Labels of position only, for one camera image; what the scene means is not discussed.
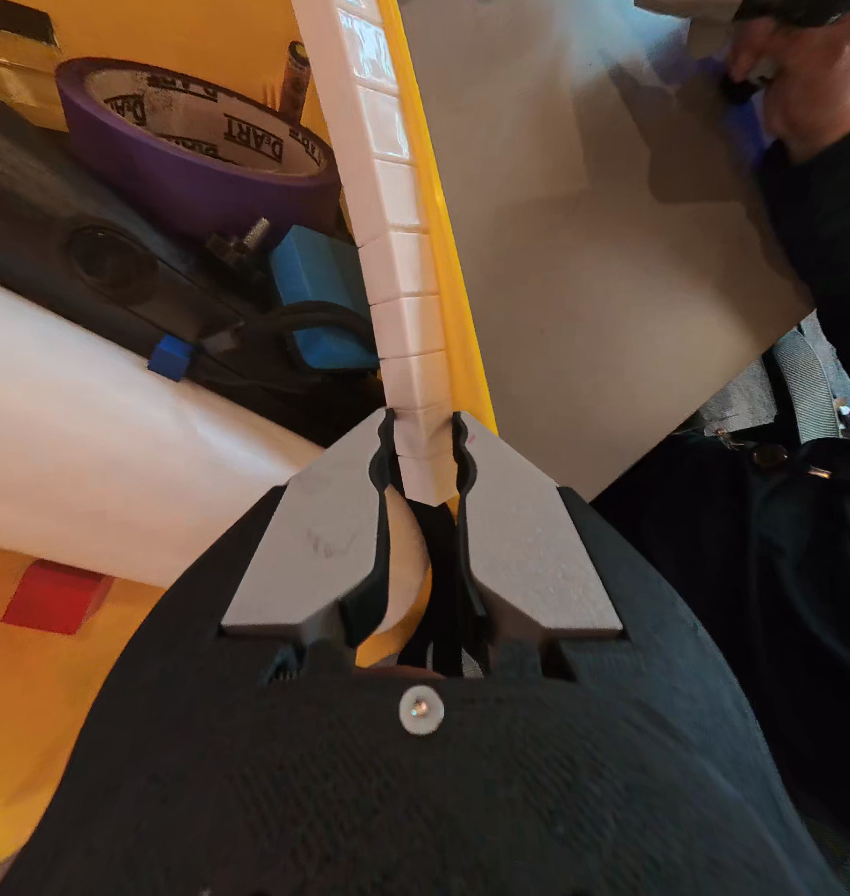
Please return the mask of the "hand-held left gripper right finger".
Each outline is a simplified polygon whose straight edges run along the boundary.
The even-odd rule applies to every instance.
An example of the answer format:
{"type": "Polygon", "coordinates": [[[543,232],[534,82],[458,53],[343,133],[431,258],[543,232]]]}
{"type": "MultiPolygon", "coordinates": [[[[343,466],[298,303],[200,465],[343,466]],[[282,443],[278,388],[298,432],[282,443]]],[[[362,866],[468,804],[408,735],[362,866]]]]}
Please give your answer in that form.
{"type": "Polygon", "coordinates": [[[453,456],[475,637],[548,644],[623,633],[557,483],[466,411],[453,414],[453,456]]]}

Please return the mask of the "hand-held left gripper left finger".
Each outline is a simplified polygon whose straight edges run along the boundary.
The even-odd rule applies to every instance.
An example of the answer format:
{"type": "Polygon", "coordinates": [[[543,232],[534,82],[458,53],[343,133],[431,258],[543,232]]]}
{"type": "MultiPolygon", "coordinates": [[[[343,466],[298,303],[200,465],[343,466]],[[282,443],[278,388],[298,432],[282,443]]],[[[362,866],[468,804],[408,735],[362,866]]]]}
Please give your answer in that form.
{"type": "Polygon", "coordinates": [[[221,620],[225,633],[356,648],[388,608],[391,409],[293,476],[221,620]]]}

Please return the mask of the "red plastic block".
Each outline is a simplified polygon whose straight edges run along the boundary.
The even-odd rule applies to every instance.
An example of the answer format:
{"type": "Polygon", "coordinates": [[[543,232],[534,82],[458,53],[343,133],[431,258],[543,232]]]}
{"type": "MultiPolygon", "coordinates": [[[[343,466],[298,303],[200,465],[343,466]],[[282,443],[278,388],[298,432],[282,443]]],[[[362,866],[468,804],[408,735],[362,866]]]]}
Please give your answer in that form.
{"type": "Polygon", "coordinates": [[[101,607],[114,581],[109,575],[37,559],[20,578],[1,622],[72,636],[101,607]]]}

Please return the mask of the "white segmented bar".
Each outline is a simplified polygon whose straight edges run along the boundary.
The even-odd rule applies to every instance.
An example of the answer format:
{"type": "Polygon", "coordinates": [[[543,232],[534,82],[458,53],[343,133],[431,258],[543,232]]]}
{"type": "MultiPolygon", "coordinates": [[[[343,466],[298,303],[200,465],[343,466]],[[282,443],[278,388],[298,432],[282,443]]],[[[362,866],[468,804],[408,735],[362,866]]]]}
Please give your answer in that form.
{"type": "Polygon", "coordinates": [[[381,2],[292,2],[358,247],[405,496],[456,495],[450,364],[410,100],[381,2]]]}

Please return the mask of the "person's right hand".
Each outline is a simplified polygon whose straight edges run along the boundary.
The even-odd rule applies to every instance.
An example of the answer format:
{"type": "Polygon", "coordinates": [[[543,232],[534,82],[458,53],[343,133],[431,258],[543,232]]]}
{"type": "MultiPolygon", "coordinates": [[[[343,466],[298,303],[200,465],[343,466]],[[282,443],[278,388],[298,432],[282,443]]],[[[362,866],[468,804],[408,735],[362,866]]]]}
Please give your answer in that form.
{"type": "Polygon", "coordinates": [[[808,162],[850,133],[850,12],[816,28],[772,17],[738,24],[728,61],[732,80],[744,80],[763,61],[773,65],[763,100],[766,128],[790,162],[808,162]]]}

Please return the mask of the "white paper roll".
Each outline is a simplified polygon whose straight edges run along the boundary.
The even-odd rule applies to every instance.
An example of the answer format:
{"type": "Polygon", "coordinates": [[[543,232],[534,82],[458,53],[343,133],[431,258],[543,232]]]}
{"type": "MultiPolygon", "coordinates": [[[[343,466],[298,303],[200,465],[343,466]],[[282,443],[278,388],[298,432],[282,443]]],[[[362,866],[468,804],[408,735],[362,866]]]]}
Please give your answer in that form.
{"type": "MultiPolygon", "coordinates": [[[[172,586],[270,495],[262,533],[200,574],[223,631],[282,488],[325,451],[0,287],[0,547],[172,586]]],[[[424,537],[391,485],[386,502],[388,608],[367,640],[424,610],[424,537]]]]}

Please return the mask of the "small blue cube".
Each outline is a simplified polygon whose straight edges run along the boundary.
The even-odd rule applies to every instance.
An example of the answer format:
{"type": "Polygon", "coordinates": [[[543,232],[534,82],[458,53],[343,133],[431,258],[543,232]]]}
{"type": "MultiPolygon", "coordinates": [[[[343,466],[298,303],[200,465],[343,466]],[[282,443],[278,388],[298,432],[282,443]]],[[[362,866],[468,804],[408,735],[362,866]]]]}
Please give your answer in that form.
{"type": "Polygon", "coordinates": [[[194,356],[195,347],[192,344],[166,334],[150,353],[147,369],[171,382],[179,383],[187,375],[194,356]]]}

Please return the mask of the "blue foam block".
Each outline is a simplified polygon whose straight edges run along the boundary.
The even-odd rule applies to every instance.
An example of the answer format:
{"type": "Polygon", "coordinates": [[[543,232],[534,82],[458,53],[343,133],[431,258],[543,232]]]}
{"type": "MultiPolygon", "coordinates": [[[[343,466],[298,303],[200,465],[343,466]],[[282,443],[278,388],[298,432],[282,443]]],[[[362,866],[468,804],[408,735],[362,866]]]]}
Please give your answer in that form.
{"type": "Polygon", "coordinates": [[[321,302],[360,319],[364,335],[320,325],[292,332],[287,341],[301,365],[329,374],[374,374],[379,358],[358,249],[349,242],[294,226],[270,253],[281,305],[321,302]]]}

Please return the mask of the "black clamp metal bolt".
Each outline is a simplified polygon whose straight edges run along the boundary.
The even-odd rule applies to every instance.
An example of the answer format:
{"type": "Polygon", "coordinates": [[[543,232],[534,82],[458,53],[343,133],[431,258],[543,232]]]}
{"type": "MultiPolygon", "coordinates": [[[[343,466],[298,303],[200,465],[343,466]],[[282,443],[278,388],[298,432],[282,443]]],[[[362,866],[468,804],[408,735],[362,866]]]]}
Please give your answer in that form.
{"type": "Polygon", "coordinates": [[[212,234],[205,248],[221,264],[235,273],[250,276],[256,273],[256,256],[267,237],[271,223],[268,218],[259,218],[243,236],[223,237],[212,234]]]}

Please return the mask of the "black device round lens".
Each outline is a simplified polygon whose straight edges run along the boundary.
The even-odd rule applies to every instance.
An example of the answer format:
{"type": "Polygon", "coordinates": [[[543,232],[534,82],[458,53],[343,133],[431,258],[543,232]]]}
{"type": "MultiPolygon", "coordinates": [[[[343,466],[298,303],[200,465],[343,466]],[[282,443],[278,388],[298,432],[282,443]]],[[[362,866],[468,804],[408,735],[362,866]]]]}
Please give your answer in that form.
{"type": "Polygon", "coordinates": [[[265,296],[0,99],[0,285],[137,352],[259,324],[265,296]]]}

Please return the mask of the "purple tape roll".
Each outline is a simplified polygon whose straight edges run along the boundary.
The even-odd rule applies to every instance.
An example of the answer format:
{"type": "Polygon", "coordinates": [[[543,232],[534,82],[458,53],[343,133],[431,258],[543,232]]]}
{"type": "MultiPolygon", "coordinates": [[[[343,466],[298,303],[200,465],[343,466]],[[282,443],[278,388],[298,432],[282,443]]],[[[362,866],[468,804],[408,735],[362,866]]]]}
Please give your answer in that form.
{"type": "Polygon", "coordinates": [[[81,57],[54,73],[72,150],[163,228],[204,243],[260,218],[330,234],[341,180],[331,147],[229,88],[159,66],[81,57]]]}

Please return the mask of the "dark cylindrical battery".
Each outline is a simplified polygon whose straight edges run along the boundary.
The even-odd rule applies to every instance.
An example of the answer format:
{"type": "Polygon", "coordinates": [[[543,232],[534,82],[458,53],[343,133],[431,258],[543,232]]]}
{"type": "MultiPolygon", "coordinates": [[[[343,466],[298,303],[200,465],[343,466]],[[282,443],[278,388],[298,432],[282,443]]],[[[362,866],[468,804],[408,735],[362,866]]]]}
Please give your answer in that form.
{"type": "Polygon", "coordinates": [[[305,45],[299,40],[290,41],[277,109],[295,125],[301,123],[310,78],[311,64],[305,45]]]}

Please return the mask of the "small cardboard box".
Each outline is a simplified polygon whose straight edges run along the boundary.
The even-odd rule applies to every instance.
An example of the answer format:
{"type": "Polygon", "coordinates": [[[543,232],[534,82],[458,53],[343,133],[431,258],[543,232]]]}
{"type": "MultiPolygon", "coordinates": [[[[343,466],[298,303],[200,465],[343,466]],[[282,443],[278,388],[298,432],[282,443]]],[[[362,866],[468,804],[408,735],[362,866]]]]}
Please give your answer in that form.
{"type": "Polygon", "coordinates": [[[65,132],[55,71],[64,59],[50,14],[37,2],[0,1],[0,99],[46,130],[65,132]]]}

